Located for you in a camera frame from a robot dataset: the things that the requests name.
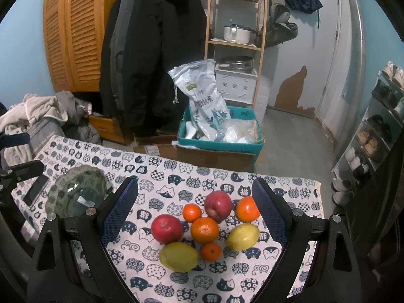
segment white pot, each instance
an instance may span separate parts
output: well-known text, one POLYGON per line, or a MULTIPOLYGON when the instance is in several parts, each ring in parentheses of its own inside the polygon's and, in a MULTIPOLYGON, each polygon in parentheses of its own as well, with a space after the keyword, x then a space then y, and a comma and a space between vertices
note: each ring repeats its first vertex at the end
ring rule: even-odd
POLYGON ((247 44, 250 42, 250 34, 251 32, 246 29, 225 26, 223 37, 228 42, 247 44))

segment towel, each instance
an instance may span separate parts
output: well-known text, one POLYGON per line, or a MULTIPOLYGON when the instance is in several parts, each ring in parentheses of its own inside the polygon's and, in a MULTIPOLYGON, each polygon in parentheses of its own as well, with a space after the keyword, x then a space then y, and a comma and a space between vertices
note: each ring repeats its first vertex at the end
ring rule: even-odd
MULTIPOLYGON (((64 125, 67 121, 67 112, 55 96, 26 94, 21 103, 11 106, 7 113, 0 117, 0 131, 4 131, 5 134, 27 132, 41 117, 54 118, 60 125, 64 125)), ((27 144, 6 148, 4 157, 9 166, 33 159, 27 144)))

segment red apple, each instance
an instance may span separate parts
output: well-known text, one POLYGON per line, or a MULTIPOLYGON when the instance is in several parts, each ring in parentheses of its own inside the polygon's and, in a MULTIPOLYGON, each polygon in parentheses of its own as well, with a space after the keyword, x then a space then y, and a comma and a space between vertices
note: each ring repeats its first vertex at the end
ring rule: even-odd
POLYGON ((157 216, 151 224, 151 234, 161 244, 177 242, 184 234, 184 228, 179 219, 170 215, 157 216))
POLYGON ((216 222, 221 222, 232 211, 232 200, 224 191, 212 191, 205 199, 206 214, 216 222))

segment table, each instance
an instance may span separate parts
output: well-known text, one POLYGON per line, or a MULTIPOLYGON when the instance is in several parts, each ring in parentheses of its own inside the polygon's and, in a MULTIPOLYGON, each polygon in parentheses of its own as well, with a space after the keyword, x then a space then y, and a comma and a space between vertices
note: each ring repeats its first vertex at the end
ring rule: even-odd
MULTIPOLYGON (((281 252, 280 244, 272 240, 262 217, 254 221, 260 228, 260 239, 254 247, 242 252, 233 252, 226 247, 225 239, 240 224, 232 212, 219 224, 217 243, 223 248, 223 258, 213 263, 200 259, 196 270, 188 273, 171 272, 160 264, 158 252, 162 246, 150 233, 153 218, 160 214, 169 213, 178 217, 185 230, 182 241, 198 251, 200 244, 195 243, 190 235, 189 224, 182 218, 182 207, 187 203, 202 207, 205 197, 215 189, 227 192, 235 205, 237 200, 251 195, 251 184, 260 176, 292 208, 298 207, 309 216, 324 215, 320 183, 310 179, 197 167, 60 136, 53 136, 37 158, 44 163, 44 173, 49 177, 37 200, 31 206, 23 202, 36 178, 19 183, 12 192, 21 213, 37 232, 41 231, 47 217, 45 203, 49 188, 70 168, 83 164, 99 168, 112 184, 113 191, 127 176, 139 178, 138 198, 118 237, 106 249, 128 288, 140 302, 247 303, 266 279, 281 252)), ((302 290, 315 244, 310 242, 307 247, 290 295, 302 290)), ((72 246, 80 271, 91 276, 80 242, 73 242, 72 246)))

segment louvered cabinet door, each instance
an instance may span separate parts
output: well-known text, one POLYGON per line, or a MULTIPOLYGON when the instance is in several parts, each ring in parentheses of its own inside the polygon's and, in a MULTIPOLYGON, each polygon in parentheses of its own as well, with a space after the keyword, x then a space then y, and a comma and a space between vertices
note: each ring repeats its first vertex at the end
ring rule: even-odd
POLYGON ((56 92, 72 89, 66 48, 65 0, 44 0, 43 32, 46 59, 56 92))
POLYGON ((67 50, 75 91, 98 91, 104 0, 67 0, 67 50))

